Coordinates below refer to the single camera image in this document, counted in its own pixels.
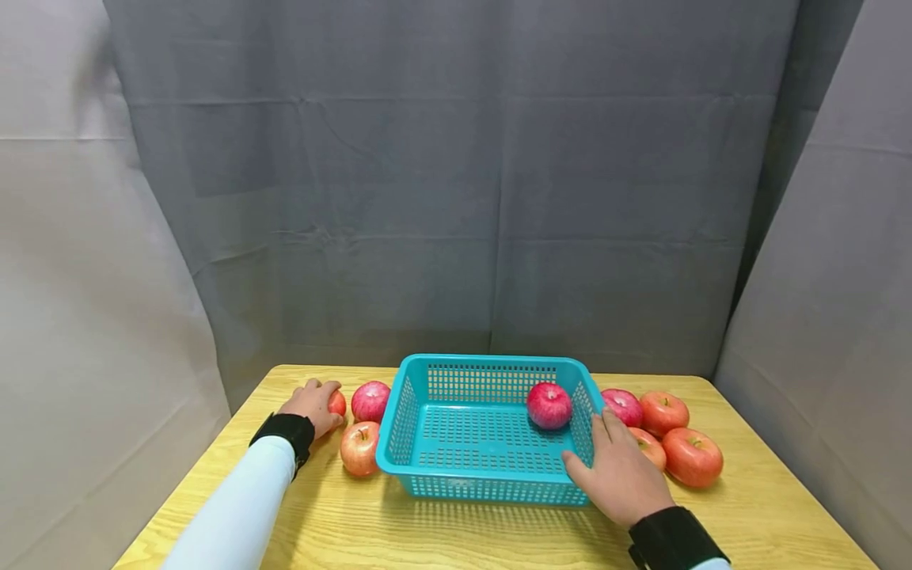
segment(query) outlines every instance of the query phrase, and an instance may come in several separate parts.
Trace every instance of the red apple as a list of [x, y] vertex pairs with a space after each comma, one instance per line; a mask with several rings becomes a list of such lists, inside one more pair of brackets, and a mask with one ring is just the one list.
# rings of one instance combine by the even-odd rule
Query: red apple
[[675, 428], [665, 434], [662, 447], [668, 472], [689, 487], [709, 487], [722, 473], [722, 451], [699, 431]]
[[345, 396], [342, 395], [342, 392], [338, 390], [333, 392], [333, 395], [329, 397], [329, 405], [327, 408], [329, 409], [329, 413], [338, 414], [345, 418], [347, 406], [345, 403]]
[[368, 382], [355, 390], [355, 395], [351, 397], [351, 413], [355, 416], [355, 421], [380, 423], [388, 400], [389, 386], [376, 380]]
[[690, 423], [687, 405], [667, 392], [647, 392], [639, 399], [643, 407], [643, 424], [640, 426], [657, 438], [675, 428], [686, 428]]
[[602, 399], [605, 400], [605, 405], [615, 412], [617, 418], [624, 422], [624, 425], [638, 428], [639, 424], [643, 422], [643, 407], [639, 405], [637, 397], [630, 392], [609, 388], [602, 390]]
[[637, 438], [637, 445], [640, 450], [643, 451], [643, 454], [646, 455], [653, 464], [658, 467], [659, 471], [665, 471], [665, 450], [662, 449], [662, 444], [647, 431], [641, 430], [640, 428], [628, 428], [630, 433], [633, 434], [633, 437]]
[[342, 433], [339, 455], [349, 473], [356, 477], [366, 477], [377, 471], [379, 439], [380, 424], [375, 421], [362, 421], [348, 426]]
[[563, 388], [551, 382], [532, 386], [525, 407], [532, 422], [543, 430], [560, 430], [573, 416], [573, 401]]

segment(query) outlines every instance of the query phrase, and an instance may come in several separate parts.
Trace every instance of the teal basket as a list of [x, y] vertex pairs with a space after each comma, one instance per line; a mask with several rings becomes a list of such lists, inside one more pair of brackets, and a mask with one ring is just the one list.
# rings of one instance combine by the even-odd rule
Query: teal basket
[[[570, 395], [569, 426], [546, 431], [529, 420], [525, 398], [539, 382]], [[586, 504], [561, 451], [592, 465], [590, 418], [603, 405], [571, 358], [412, 355], [393, 381], [377, 464], [419, 497]]]

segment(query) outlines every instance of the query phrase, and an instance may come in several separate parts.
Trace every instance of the table surface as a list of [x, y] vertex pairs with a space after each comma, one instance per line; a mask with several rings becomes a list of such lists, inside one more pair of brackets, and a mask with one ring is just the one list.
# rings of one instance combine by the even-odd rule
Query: table surface
[[[394, 368], [281, 366], [266, 376], [115, 568], [158, 567], [181, 530], [241, 459], [263, 419], [308, 378], [338, 380], [346, 399]], [[722, 448], [710, 489], [671, 483], [739, 570], [875, 568], [722, 395], [703, 378], [594, 374], [601, 389], [666, 390], [690, 427]], [[384, 473], [359, 480], [338, 457], [342, 430], [315, 444], [292, 482], [263, 568], [634, 568], [627, 534], [594, 507], [418, 500]]]

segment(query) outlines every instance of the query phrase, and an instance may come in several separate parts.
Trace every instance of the black wrist band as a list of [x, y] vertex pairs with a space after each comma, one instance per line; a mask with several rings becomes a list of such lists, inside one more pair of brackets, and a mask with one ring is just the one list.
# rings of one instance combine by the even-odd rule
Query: black wrist band
[[291, 443], [292, 449], [295, 450], [295, 477], [297, 477], [298, 470], [310, 457], [310, 444], [314, 442], [314, 423], [310, 418], [296, 414], [269, 414], [269, 417], [254, 434], [254, 438], [250, 440], [250, 444], [253, 445], [255, 441], [267, 435], [277, 435]]
[[669, 507], [630, 528], [630, 557], [640, 570], [690, 570], [711, 558], [728, 556], [684, 507]]

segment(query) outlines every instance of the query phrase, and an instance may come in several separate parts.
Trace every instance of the hand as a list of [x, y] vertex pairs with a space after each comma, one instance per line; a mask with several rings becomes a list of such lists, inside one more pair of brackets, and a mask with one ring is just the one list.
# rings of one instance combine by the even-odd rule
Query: hand
[[675, 506], [665, 477], [608, 406], [601, 416], [592, 416], [592, 445], [592, 469], [571, 451], [562, 457], [570, 479], [606, 517], [630, 528], [645, 516]]
[[278, 413], [309, 418], [314, 424], [314, 441], [319, 440], [345, 421], [342, 416], [329, 413], [329, 397], [341, 387], [338, 382], [322, 384], [316, 378], [311, 378], [303, 388], [295, 388], [291, 398], [279, 408]]

